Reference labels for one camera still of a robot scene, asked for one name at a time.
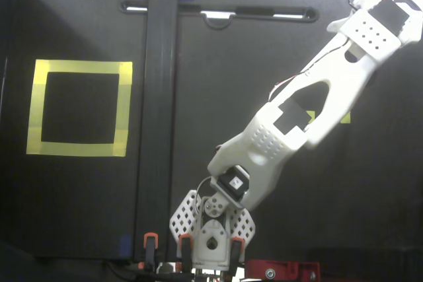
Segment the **white bracket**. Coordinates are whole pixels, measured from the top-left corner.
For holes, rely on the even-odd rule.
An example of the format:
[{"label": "white bracket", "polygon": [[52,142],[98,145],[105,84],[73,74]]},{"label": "white bracket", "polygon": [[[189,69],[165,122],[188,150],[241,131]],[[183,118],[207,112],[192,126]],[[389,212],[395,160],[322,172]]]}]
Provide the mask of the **white bracket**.
[{"label": "white bracket", "polygon": [[[195,190],[190,190],[188,194],[186,194],[182,203],[179,205],[179,207],[176,209],[173,216],[171,217],[171,221],[169,223],[169,228],[177,244],[176,256],[178,258],[182,257],[182,254],[180,251],[180,245],[179,245],[180,235],[191,234],[194,237],[194,248],[196,244],[202,243],[201,241],[198,241],[198,239],[196,239],[196,229],[198,226],[198,220],[197,220],[197,213],[194,208],[195,196],[196,196]],[[198,209],[200,209],[200,202],[201,202],[201,198],[200,196],[198,196],[197,197]],[[250,213],[246,209],[237,209],[230,205],[226,209],[225,216],[227,217],[227,220],[229,221],[229,226],[227,228],[224,228],[225,234],[227,234],[228,237],[230,238],[239,237],[244,239],[245,241],[245,247],[240,257],[240,261],[243,262],[245,258],[245,249],[249,245],[251,239],[253,238],[256,232],[256,225],[254,224],[254,221],[252,220]],[[204,224],[203,226],[203,227],[206,227],[205,228],[206,234],[210,234],[211,232],[213,232],[214,237],[219,237],[221,235],[221,230],[223,229],[223,227],[218,226],[217,223],[211,223],[211,221],[216,221],[216,220],[212,219],[208,221],[206,224]],[[202,268],[200,264],[193,263],[193,266],[196,268]],[[223,268],[218,267],[216,268],[216,270],[223,270]]]}]

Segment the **yellow tape square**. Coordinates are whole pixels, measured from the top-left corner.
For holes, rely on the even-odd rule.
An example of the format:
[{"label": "yellow tape square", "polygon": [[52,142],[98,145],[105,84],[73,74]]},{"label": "yellow tape square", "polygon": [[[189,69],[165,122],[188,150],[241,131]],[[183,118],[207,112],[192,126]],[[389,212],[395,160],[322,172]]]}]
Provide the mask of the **yellow tape square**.
[{"label": "yellow tape square", "polygon": [[[119,74],[116,128],[113,143],[56,143],[43,142],[41,140],[44,97],[49,72]],[[28,155],[59,155],[69,157],[126,156],[131,88],[132,62],[37,60],[32,84],[26,153]]]},{"label": "yellow tape square", "polygon": [[341,123],[351,123],[351,113],[348,112],[345,117],[341,120]]}]

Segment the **white robotic arm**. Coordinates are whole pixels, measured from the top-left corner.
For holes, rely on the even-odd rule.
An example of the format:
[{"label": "white robotic arm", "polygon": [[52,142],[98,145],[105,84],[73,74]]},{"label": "white robotic arm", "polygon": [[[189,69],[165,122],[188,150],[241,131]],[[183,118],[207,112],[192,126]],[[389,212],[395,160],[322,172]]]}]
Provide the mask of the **white robotic arm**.
[{"label": "white robotic arm", "polygon": [[[330,24],[335,37],[304,70],[257,112],[244,132],[219,148],[208,166],[216,194],[196,200],[191,191],[173,215],[178,256],[180,235],[192,235],[195,268],[227,271],[234,238],[244,241],[243,261],[255,232],[248,211],[274,190],[287,160],[302,146],[319,144],[351,110],[373,72],[399,48],[420,40],[421,11],[392,0],[356,0],[354,6],[358,10],[350,17]],[[353,60],[347,61],[346,53]],[[320,116],[309,123],[306,111],[290,97],[320,81],[329,93]]]}]

